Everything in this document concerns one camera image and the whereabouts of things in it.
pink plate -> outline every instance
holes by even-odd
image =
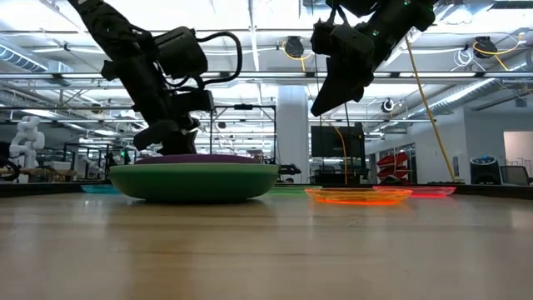
[[[419,186],[374,186],[376,190],[411,190],[414,198],[443,198],[451,195],[457,187],[419,187]]]

white pillar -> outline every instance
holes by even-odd
[[[281,164],[295,164],[301,175],[294,183],[309,183],[309,109],[305,86],[280,86],[277,98],[277,148]]]

purple plate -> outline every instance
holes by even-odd
[[[136,164],[160,164],[160,163],[259,163],[250,157],[221,154],[184,154],[167,155],[164,157],[149,157],[138,161]]]

wooden table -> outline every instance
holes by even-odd
[[[0,201],[0,299],[532,299],[533,202]]]

green bowl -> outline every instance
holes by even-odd
[[[116,166],[113,186],[134,198],[189,203],[234,201],[267,193],[278,166],[255,163],[167,163]]]

